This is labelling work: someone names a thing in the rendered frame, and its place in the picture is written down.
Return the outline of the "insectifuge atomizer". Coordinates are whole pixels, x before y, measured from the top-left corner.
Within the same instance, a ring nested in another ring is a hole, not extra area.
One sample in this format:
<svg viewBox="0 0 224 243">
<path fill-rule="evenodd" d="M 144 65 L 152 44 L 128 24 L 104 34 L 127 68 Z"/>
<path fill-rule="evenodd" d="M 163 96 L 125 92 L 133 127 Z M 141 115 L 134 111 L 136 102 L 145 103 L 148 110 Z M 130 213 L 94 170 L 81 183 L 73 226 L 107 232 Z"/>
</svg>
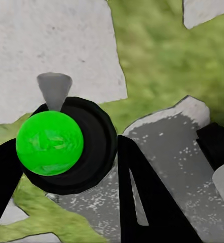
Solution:
<svg viewBox="0 0 224 243">
<path fill-rule="evenodd" d="M 36 81 L 45 103 L 18 131 L 21 170 L 33 185 L 56 195 L 97 186 L 117 158 L 118 134 L 109 115 L 94 102 L 67 97 L 71 76 L 41 73 Z"/>
</svg>

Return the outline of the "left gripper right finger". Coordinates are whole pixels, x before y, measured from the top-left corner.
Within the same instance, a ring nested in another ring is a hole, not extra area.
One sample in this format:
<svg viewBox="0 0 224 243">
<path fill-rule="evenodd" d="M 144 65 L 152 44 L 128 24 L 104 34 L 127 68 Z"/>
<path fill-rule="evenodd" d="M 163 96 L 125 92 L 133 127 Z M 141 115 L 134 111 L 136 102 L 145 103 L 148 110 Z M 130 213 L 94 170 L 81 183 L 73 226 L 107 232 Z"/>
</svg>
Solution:
<svg viewBox="0 0 224 243">
<path fill-rule="evenodd" d="M 203 243 L 137 144 L 117 137 L 121 243 Z M 137 223 L 129 169 L 149 226 Z"/>
</svg>

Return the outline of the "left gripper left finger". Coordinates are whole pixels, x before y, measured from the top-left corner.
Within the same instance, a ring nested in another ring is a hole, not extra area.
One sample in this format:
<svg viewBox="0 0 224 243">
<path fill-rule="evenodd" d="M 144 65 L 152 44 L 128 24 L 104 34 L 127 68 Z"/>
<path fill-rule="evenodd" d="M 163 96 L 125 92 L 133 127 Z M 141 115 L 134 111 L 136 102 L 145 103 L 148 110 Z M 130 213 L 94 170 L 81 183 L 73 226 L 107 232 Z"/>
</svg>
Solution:
<svg viewBox="0 0 224 243">
<path fill-rule="evenodd" d="M 13 138 L 0 145 L 0 218 L 22 175 L 16 138 Z"/>
</svg>

